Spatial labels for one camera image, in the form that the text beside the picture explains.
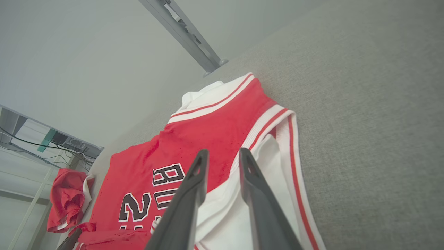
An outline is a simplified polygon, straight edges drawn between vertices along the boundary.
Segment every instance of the gray fabric surface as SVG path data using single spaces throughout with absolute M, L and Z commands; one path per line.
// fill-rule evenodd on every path
M 444 246 L 443 9 L 441 0 L 330 0 L 190 89 L 252 71 L 296 111 L 327 249 Z M 92 205 L 110 156 L 163 129 L 180 106 L 170 101 L 99 156 Z

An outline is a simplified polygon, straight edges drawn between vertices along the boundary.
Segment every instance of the green object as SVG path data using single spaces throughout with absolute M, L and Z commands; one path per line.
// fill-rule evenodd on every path
M 51 140 L 52 140 L 52 139 L 54 138 L 54 136 L 56 135 L 56 132 L 57 132 L 57 131 L 55 131 L 54 129 L 50 129 L 50 130 L 48 131 L 48 133 L 46 134 L 45 138 L 43 139 L 41 145 L 48 146 L 49 143 L 51 142 Z M 37 148 L 37 151 L 39 151 L 39 152 L 43 152 L 43 151 L 45 151 L 45 149 L 46 149 L 45 146 L 39 146 L 39 147 Z

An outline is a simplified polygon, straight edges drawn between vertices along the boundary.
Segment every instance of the red cloth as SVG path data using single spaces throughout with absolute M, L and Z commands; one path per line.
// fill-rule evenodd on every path
M 262 126 L 251 131 L 259 117 L 271 110 L 267 122 L 281 110 L 273 111 L 276 102 L 251 74 L 237 81 L 236 89 L 219 101 L 232 97 L 229 102 L 173 114 L 172 119 L 187 118 L 169 122 L 151 141 L 111 157 L 91 219 L 78 226 L 81 250 L 143 250 L 153 221 L 163 215 L 201 149 L 210 152 L 207 191 L 228 179 L 243 142 L 258 140 Z
M 85 193 L 94 179 L 86 180 L 88 189 L 83 189 L 87 175 L 84 172 L 71 169 L 59 169 L 51 188 L 50 201 L 52 203 L 48 218 L 48 232 L 64 233 L 77 225 L 83 217 L 82 206 L 85 203 Z

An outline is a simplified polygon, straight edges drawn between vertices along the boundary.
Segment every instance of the printed number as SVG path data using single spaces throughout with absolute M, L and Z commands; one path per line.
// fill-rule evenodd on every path
M 119 222 L 127 222 L 129 219 L 129 211 L 133 216 L 134 222 L 140 222 L 148 216 L 148 209 L 151 204 L 150 193 L 144 193 L 142 196 L 142 209 L 132 193 L 128 193 L 123 197 L 122 206 L 120 207 Z

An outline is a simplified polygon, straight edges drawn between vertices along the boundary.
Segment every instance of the black wire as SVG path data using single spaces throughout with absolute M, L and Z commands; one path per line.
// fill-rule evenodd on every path
M 63 149 L 63 148 L 60 148 L 59 144 L 56 144 L 56 146 L 57 146 L 58 149 Z M 68 151 L 68 152 L 72 153 L 73 156 L 75 156 L 76 158 L 78 158 L 78 159 L 81 160 L 81 161 L 84 161 L 84 162 L 90 162 L 90 160 L 91 160 L 91 159 L 88 159 L 88 158 L 84 157 L 84 156 L 81 155 L 81 154 L 77 154 L 77 152 L 75 152 L 75 151 Z
M 59 147 L 53 147 L 53 146 L 42 145 L 42 144 L 37 144 L 37 143 L 34 143 L 34 142 L 26 141 L 26 140 L 20 139 L 20 138 L 18 138 L 18 137 L 15 137 L 14 135 L 12 135 L 11 133 L 9 133 L 8 131 L 6 131 L 6 130 L 5 130 L 4 128 L 2 128 L 2 127 L 0 127 L 0 129 L 3 130 L 4 132 L 6 132 L 10 137 L 13 137 L 13 138 L 15 138 L 15 139 L 17 139 L 17 140 L 19 140 L 19 141 L 24 141 L 24 142 L 26 142 L 26 143 L 29 143 L 29 144 L 32 144 L 32 145 L 36 145 L 36 146 L 42 146 L 42 147 L 53 148 L 53 149 L 62 149 L 62 148 L 59 148 Z
M 68 152 L 72 153 L 74 156 L 76 156 L 77 158 L 79 158 L 80 160 L 84 161 L 84 162 L 85 162 L 85 165 L 88 164 L 89 166 L 92 166 L 91 164 L 87 163 L 87 162 L 89 162 L 91 159 L 87 159 L 86 157 L 83 157 L 83 156 L 79 157 L 79 156 L 75 153 L 75 151 L 73 152 L 73 151 L 71 151 L 71 150 L 69 150 L 69 149 L 63 149 L 63 148 L 60 148 L 58 144 L 56 144 L 56 147 L 53 147 L 53 146 L 48 146 L 48 145 L 42 145 L 42 144 L 33 143 L 33 142 L 26 141 L 26 140 L 20 139 L 20 138 L 18 138 L 18 137 L 16 137 L 16 136 L 12 135 L 11 133 L 9 133 L 8 131 L 6 131 L 6 130 L 5 130 L 4 128 L 2 128 L 2 127 L 0 127 L 0 129 L 3 130 L 6 134 L 8 134 L 10 137 L 13 137 L 13 138 L 15 138 L 15 139 L 17 139 L 17 140 L 19 140 L 19 141 L 24 141 L 24 142 L 26 142 L 26 143 L 29 143 L 29 144 L 32 144 L 32 145 L 36 145 L 36 146 L 42 146 L 42 147 L 46 147 L 46 148 L 61 149 L 61 150 L 68 151 Z M 37 154 L 31 153 L 31 152 L 28 152 L 28 153 L 33 154 L 33 155 L 36 155 L 36 156 L 42 158 L 40 155 L 37 155 Z
M 62 159 L 65 161 L 64 163 L 66 164 L 66 165 L 68 165 L 69 166 L 69 164 L 66 162 L 66 159 L 65 158 L 63 158 L 63 156 L 62 155 L 56 155 L 56 156 L 53 156 L 53 157 L 45 157 L 45 158 L 43 158 L 43 157 L 41 157 L 40 155 L 38 155 L 38 154 L 35 154 L 35 153 L 31 153 L 31 152 L 28 152 L 28 151 L 22 151 L 22 150 L 13 150 L 13 149 L 8 149 L 8 148 L 3 148 L 3 149 L 6 149 L 6 150 L 10 150 L 10 151 L 16 151 L 16 152 L 23 152 L 23 153 L 28 153 L 28 154 L 32 154 L 32 155 L 35 155 L 35 156 L 37 156 L 38 158 L 40 158 L 40 159 L 51 159 L 51 158 L 54 158 L 54 157 L 57 157 L 57 156 L 61 156 L 62 157 Z

